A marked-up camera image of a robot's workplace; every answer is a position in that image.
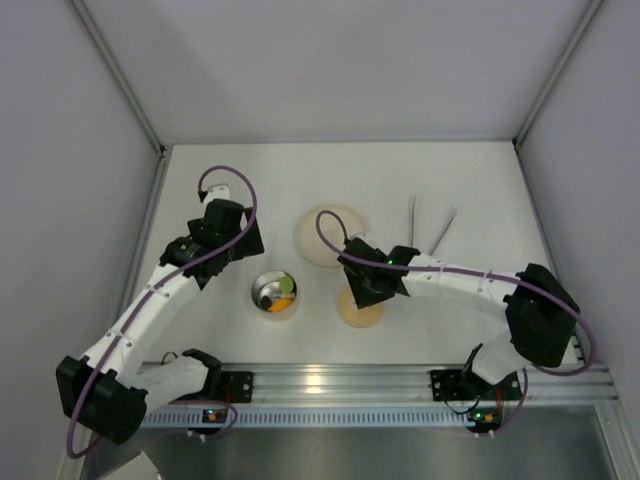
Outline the orange fish-shaped food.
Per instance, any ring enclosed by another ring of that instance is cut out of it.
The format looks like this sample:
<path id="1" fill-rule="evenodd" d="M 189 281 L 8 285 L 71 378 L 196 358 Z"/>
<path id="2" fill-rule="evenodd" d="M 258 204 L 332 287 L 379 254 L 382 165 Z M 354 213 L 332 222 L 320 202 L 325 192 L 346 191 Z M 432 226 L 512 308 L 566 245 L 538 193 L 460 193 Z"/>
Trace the orange fish-shaped food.
<path id="1" fill-rule="evenodd" d="M 293 303 L 291 298 L 280 298 L 272 303 L 272 305 L 268 308 L 270 313 L 279 313 L 288 309 Z"/>

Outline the beige round lid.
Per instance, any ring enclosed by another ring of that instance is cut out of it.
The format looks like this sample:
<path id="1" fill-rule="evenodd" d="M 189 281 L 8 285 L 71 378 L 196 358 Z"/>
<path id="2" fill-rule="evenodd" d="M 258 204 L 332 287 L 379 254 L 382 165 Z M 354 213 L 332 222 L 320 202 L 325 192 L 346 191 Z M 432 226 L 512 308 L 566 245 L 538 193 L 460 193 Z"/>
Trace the beige round lid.
<path id="1" fill-rule="evenodd" d="M 369 328 L 380 322 L 384 315 L 381 304 L 358 309 L 351 289 L 345 287 L 337 303 L 341 319 L 353 328 Z"/>

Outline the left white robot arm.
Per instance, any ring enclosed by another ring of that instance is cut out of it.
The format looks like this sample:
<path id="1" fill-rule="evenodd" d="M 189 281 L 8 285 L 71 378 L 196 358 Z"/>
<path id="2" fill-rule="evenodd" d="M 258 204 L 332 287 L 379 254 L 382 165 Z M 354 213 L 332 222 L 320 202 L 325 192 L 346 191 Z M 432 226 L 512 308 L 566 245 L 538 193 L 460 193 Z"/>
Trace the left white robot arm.
<path id="1" fill-rule="evenodd" d="M 210 201 L 189 234 L 170 242 L 145 288 L 116 324 L 80 358 L 65 357 L 55 371 L 64 414 L 100 437 L 122 444 L 144 417 L 174 400 L 220 400 L 221 362 L 198 349 L 142 371 L 151 347 L 180 309 L 231 262 L 261 255 L 255 210 Z"/>

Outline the steel lunch box bowl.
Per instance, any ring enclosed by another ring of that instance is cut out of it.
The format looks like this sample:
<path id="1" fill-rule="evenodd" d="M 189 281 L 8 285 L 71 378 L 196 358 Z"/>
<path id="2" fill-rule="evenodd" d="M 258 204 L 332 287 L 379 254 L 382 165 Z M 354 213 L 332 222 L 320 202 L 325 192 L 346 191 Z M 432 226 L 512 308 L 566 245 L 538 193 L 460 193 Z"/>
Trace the steel lunch box bowl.
<path id="1" fill-rule="evenodd" d="M 283 270 L 271 270 L 259 275 L 252 283 L 250 289 L 250 298 L 253 306 L 259 312 L 262 318 L 269 321 L 285 321 L 292 318 L 301 303 L 301 292 L 295 280 L 295 290 L 292 294 L 282 294 L 279 290 L 279 279 L 289 275 L 294 280 L 294 276 Z M 292 305 L 283 312 L 270 313 L 268 308 L 261 308 L 259 303 L 262 297 L 269 297 L 272 303 L 280 298 L 291 298 Z"/>

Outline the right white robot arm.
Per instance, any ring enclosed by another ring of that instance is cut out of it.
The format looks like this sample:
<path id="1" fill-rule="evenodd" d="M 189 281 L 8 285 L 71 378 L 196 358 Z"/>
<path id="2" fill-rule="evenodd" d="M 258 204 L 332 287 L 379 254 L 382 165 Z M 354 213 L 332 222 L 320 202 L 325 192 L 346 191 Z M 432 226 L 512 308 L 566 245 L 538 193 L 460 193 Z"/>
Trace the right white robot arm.
<path id="1" fill-rule="evenodd" d="M 474 347 L 461 369 L 459 386 L 473 396 L 528 366 L 560 367 L 580 313 L 539 264 L 515 273 L 481 272 L 412 247 L 384 253 L 360 238 L 346 241 L 338 261 L 360 309 L 401 295 L 444 300 L 503 322 L 505 332 Z"/>

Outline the metal serving tongs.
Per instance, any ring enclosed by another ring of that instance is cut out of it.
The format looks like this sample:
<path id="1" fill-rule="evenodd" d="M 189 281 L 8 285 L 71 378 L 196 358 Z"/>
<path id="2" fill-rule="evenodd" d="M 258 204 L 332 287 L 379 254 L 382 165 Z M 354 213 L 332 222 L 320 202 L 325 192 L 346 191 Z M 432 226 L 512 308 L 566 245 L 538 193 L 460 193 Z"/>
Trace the metal serving tongs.
<path id="1" fill-rule="evenodd" d="M 421 199 L 417 193 L 413 193 L 409 199 L 408 210 L 409 246 L 433 256 L 452 226 L 457 212 L 458 209 L 452 206 L 440 219 L 431 219 L 423 228 L 420 223 Z"/>

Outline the green round food piece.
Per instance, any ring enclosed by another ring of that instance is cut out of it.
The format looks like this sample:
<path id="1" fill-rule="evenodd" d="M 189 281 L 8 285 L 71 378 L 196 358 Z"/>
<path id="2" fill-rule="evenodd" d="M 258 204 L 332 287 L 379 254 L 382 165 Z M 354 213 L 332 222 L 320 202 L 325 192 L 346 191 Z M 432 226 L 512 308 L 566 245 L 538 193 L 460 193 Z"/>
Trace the green round food piece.
<path id="1" fill-rule="evenodd" d="M 292 294 L 295 290 L 295 280 L 289 276 L 284 275 L 279 279 L 279 290 L 282 294 Z"/>

